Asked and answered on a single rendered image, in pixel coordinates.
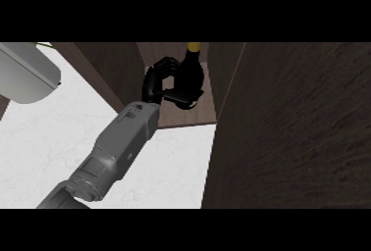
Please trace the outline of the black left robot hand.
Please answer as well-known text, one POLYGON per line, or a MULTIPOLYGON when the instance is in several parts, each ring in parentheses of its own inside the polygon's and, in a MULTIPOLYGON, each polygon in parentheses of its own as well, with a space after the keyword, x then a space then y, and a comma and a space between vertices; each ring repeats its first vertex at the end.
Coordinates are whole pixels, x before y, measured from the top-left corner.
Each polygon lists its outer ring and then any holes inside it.
POLYGON ((141 101, 159 104, 162 101, 174 105, 174 72, 180 62, 163 57, 147 69, 141 85, 141 101))

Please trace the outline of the black wine bottle yellow cap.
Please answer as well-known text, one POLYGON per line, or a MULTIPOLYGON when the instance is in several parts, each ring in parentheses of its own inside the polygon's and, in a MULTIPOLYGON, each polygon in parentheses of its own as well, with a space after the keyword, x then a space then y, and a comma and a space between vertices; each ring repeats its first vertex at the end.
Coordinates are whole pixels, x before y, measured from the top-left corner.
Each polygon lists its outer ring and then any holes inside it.
POLYGON ((190 110, 202 95, 203 72, 199 64, 199 42, 186 44, 184 58, 174 72, 174 103, 181 110, 190 110))

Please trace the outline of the brown wooden cabinet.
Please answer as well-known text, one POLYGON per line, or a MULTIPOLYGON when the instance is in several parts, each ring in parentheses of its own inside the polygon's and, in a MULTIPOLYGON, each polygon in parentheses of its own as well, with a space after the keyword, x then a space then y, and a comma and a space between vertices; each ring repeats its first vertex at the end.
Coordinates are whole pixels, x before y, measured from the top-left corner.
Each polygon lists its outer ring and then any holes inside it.
MULTIPOLYGON (((51 46, 115 111, 140 99, 146 68, 163 57, 180 60, 186 55, 183 42, 54 42, 51 46)), ((217 122, 242 48, 240 42, 200 44, 203 94, 187 111, 169 102, 160 104, 160 128, 217 122)))

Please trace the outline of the dark brown cabinet door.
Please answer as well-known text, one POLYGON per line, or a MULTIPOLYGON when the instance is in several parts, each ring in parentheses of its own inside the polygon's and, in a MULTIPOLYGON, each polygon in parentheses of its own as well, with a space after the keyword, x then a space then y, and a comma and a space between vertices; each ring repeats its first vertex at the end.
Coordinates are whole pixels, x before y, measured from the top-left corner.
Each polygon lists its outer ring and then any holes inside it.
POLYGON ((371 209, 371 42, 243 44, 200 206, 371 209))

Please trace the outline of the pale grey appliance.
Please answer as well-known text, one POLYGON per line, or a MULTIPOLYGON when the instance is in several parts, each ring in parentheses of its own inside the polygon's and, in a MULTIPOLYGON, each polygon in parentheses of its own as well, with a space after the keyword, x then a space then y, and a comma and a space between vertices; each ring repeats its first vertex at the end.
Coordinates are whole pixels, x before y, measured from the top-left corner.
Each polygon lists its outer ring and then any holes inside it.
POLYGON ((60 69, 27 42, 0 42, 0 95, 19 104, 39 101, 60 84, 60 69))

